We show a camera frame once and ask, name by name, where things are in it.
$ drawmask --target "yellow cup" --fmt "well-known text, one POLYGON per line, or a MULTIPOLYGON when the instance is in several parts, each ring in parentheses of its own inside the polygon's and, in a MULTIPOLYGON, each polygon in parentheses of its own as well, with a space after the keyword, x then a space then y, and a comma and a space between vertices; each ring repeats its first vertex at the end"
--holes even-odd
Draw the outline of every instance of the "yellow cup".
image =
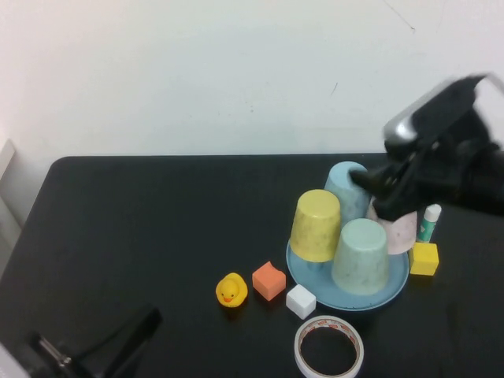
POLYGON ((339 200, 316 189, 298 200, 291 232, 291 249, 300 258, 325 262, 334 258, 341 232, 339 200))

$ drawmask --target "masking tape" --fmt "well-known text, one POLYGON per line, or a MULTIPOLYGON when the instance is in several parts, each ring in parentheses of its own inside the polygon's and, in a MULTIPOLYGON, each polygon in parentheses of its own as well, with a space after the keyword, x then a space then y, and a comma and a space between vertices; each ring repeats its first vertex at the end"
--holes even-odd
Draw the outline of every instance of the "masking tape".
POLYGON ((327 377, 355 378, 355 376, 359 373, 359 370, 361 369, 362 366, 362 362, 364 360, 364 344, 362 343, 360 335, 357 333, 357 331, 355 331, 355 328, 352 327, 347 322, 345 322, 343 319, 329 316, 313 317, 310 320, 308 320, 305 324, 303 324, 301 327, 299 327, 299 330, 296 332, 296 337, 294 339, 294 355, 299 370, 301 370, 302 374, 306 378, 327 378, 327 377), (348 370, 347 372, 344 372, 343 374, 339 374, 336 376, 328 376, 316 372, 310 366, 308 366, 305 359, 301 355, 301 344, 303 339, 311 331, 321 327, 333 328, 337 332, 344 333, 346 337, 348 337, 348 339, 350 339, 350 341, 354 344, 357 359, 355 360, 355 363, 350 368, 350 370, 348 370))

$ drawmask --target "foam block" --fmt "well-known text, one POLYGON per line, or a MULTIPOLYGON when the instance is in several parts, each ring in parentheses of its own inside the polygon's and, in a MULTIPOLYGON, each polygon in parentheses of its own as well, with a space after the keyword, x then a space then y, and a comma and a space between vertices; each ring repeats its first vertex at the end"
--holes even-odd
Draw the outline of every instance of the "foam block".
POLYGON ((306 319, 315 310, 317 299, 303 286, 296 285, 294 289, 287 293, 285 304, 293 313, 302 319, 306 319))
POLYGON ((275 269, 270 261, 252 274, 252 285, 254 289, 259 291, 259 293, 269 301, 284 290, 286 284, 287 277, 285 273, 275 269))
POLYGON ((434 276, 438 265, 438 247, 434 243, 415 243, 409 252, 410 274, 434 276))

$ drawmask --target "orange cube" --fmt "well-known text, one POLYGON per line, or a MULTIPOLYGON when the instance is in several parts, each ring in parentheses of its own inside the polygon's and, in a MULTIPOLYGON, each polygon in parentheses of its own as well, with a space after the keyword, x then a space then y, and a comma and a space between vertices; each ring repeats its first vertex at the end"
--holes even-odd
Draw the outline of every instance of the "orange cube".
POLYGON ((275 269, 270 261, 252 274, 252 286, 269 301, 284 290, 286 285, 285 273, 275 269))

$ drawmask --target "white wall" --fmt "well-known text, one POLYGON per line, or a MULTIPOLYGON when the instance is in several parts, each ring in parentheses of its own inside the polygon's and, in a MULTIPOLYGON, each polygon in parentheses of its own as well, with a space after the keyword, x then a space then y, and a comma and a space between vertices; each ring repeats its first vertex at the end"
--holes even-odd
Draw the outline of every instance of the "white wall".
POLYGON ((388 4, 404 20, 384 0, 0 0, 0 192, 24 220, 65 155, 382 150, 447 76, 504 76, 504 0, 388 4))

